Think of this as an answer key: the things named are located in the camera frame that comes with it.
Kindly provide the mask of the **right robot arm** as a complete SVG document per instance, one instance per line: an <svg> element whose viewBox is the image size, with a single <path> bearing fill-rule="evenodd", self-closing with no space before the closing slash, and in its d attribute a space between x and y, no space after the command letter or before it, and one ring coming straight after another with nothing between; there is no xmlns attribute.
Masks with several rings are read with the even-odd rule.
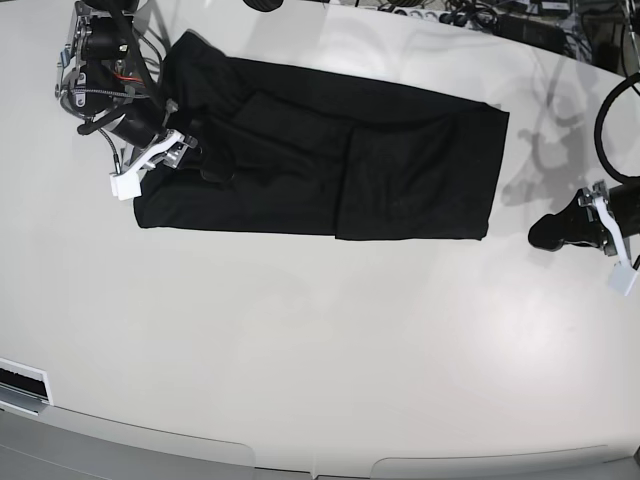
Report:
<svg viewBox="0 0 640 480"><path fill-rule="evenodd" d="M212 123L162 90L162 57L149 69L141 49L152 44L135 25L137 10L135 1L75 2L57 64L60 106L80 120L79 135L124 142L111 150L111 189L121 200L140 196L144 174L159 166L231 180L235 161Z"/></svg>

